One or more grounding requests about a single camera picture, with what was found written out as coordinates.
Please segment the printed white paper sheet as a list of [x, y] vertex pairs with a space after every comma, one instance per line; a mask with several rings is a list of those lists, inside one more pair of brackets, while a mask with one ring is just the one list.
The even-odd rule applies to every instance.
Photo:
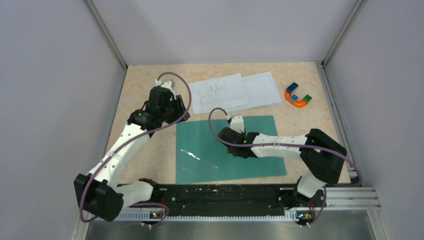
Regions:
[[216, 107], [226, 110], [250, 102], [241, 73], [192, 82], [189, 87], [191, 108], [196, 115], [208, 113]]

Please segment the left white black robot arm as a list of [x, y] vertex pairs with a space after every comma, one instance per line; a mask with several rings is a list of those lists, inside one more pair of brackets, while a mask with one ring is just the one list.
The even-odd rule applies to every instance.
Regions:
[[75, 178], [73, 184], [80, 220], [86, 222], [84, 212], [88, 212], [111, 222], [123, 208], [133, 204], [144, 202], [149, 207], [156, 206], [161, 194], [154, 189], [153, 183], [138, 180], [119, 186], [119, 180], [138, 150], [155, 132], [189, 117], [171, 80], [153, 87], [148, 100], [141, 109], [130, 114], [123, 131], [100, 162], [87, 174], [80, 173]]

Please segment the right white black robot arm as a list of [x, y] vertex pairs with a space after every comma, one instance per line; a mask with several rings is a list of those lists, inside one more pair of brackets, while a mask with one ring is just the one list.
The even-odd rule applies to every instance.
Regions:
[[300, 136], [273, 136], [225, 127], [218, 137], [234, 157], [280, 157], [303, 162], [308, 172], [299, 178], [293, 191], [293, 200], [299, 206], [307, 206], [325, 185], [339, 182], [347, 156], [343, 146], [316, 128]]

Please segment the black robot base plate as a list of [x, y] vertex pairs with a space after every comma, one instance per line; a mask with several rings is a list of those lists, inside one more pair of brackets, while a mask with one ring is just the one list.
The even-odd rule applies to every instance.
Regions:
[[325, 205], [323, 189], [312, 198], [295, 196], [291, 184], [158, 184], [147, 207], [163, 208], [168, 216], [259, 217], [289, 211], [310, 213]]

